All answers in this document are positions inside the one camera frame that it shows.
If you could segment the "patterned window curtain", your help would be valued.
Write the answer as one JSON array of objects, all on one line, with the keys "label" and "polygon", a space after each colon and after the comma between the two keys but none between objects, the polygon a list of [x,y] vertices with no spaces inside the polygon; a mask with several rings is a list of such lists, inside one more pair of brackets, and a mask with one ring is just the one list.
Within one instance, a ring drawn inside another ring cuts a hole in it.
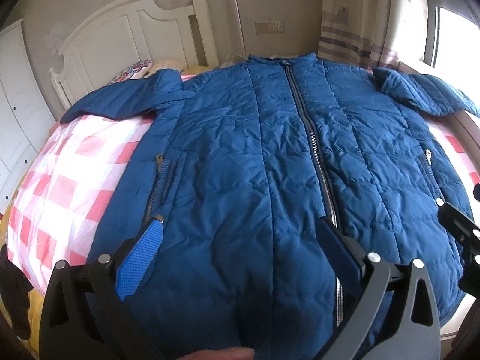
[{"label": "patterned window curtain", "polygon": [[322,0],[317,55],[366,69],[422,60],[427,0]]}]

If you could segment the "white wooden headboard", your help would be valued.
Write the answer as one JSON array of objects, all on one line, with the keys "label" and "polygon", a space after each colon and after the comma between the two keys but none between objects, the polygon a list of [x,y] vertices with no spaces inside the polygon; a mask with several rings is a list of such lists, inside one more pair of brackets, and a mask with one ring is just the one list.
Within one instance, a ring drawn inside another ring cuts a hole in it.
[{"label": "white wooden headboard", "polygon": [[155,0],[115,0],[79,24],[60,47],[61,72],[51,82],[64,108],[143,59],[174,59],[183,68],[220,65],[208,0],[166,10]]}]

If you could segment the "yellow pillow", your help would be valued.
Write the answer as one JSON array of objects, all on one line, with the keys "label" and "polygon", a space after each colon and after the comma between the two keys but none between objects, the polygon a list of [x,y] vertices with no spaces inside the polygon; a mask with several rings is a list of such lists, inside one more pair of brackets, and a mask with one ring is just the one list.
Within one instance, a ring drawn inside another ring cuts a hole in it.
[{"label": "yellow pillow", "polygon": [[149,76],[154,75],[156,72],[165,69],[173,69],[177,72],[183,72],[185,67],[183,63],[175,59],[163,59],[158,62],[154,62],[151,66],[151,69],[148,72]]}]

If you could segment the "white wardrobe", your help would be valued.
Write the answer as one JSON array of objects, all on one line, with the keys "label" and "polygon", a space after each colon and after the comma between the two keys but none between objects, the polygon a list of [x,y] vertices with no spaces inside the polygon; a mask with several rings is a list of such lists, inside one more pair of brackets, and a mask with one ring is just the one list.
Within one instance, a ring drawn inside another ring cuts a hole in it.
[{"label": "white wardrobe", "polygon": [[1,30],[1,212],[55,123],[32,72],[22,24],[19,19]]}]

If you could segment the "blue puffer jacket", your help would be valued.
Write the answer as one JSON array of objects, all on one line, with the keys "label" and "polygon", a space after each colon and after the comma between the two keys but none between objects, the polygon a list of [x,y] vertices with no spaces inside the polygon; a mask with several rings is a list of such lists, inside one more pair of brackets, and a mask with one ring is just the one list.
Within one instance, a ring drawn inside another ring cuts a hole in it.
[{"label": "blue puffer jacket", "polygon": [[247,346],[311,359],[347,307],[320,221],[390,263],[421,259],[447,323],[464,294],[440,202],[472,209],[427,116],[479,113],[436,77],[306,55],[250,57],[100,88],[63,116],[154,117],[97,227],[90,257],[163,217],[163,241],[125,304],[163,355]]}]

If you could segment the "yellow blanket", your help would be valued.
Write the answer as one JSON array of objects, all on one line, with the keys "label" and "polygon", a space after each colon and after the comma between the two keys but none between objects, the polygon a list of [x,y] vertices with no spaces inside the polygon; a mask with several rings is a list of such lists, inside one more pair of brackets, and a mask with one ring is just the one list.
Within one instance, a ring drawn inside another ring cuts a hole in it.
[{"label": "yellow blanket", "polygon": [[38,359],[43,298],[8,258],[9,215],[1,215],[1,358]]}]

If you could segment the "colourful patterned pillow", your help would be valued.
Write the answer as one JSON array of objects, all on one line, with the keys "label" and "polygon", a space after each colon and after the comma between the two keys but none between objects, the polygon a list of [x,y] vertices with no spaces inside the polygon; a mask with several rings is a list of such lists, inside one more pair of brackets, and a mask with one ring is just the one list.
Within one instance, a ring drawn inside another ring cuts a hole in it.
[{"label": "colourful patterned pillow", "polygon": [[142,79],[151,70],[152,66],[153,62],[150,59],[143,59],[119,72],[108,84],[112,85],[126,80]]}]

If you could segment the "dark framed window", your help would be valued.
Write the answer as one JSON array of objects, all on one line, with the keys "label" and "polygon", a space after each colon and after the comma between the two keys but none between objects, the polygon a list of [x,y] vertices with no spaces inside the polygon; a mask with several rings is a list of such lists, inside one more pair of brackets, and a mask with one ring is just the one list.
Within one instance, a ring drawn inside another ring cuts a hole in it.
[{"label": "dark framed window", "polygon": [[424,61],[450,72],[479,64],[479,5],[471,0],[427,0]]}]

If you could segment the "pink white checkered bedsheet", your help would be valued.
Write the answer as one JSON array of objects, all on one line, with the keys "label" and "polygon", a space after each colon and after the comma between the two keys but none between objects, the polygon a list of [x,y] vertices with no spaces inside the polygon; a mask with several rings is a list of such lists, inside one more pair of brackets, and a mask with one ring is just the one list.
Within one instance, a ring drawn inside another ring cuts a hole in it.
[{"label": "pink white checkered bedsheet", "polygon": [[10,214],[8,249],[39,292],[54,264],[83,264],[128,161],[154,117],[62,121],[28,170]]}]

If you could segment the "white leaning rod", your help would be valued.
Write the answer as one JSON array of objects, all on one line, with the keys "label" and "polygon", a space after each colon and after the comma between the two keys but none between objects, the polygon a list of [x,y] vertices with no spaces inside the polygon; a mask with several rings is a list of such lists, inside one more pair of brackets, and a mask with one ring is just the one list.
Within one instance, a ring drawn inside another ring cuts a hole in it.
[{"label": "white leaning rod", "polygon": [[239,9],[239,0],[233,0],[233,5],[234,5],[234,12],[235,12],[235,17],[236,17],[236,22],[238,27],[238,36],[241,44],[241,55],[244,59],[246,59],[247,47],[246,47],[245,37],[244,37],[244,32],[242,27],[242,18],[241,18],[240,9]]}]

